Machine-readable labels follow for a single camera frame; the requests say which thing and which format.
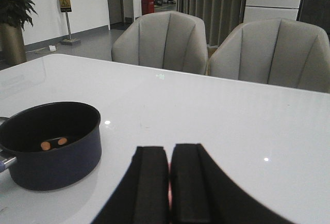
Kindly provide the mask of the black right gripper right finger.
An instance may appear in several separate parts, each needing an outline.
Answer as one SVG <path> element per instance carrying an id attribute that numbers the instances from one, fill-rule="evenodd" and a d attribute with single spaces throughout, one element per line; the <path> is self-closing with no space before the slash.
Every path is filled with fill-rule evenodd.
<path id="1" fill-rule="evenodd" d="M 200 144 L 176 144 L 173 223 L 289 223 L 241 189 Z"/>

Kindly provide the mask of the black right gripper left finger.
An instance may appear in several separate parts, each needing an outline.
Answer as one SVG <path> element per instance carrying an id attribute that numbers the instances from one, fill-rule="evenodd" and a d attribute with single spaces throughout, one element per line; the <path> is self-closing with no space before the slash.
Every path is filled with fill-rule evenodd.
<path id="1" fill-rule="evenodd" d="M 163 147 L 137 147 L 124 177 L 93 223 L 169 223 L 169 169 Z"/>

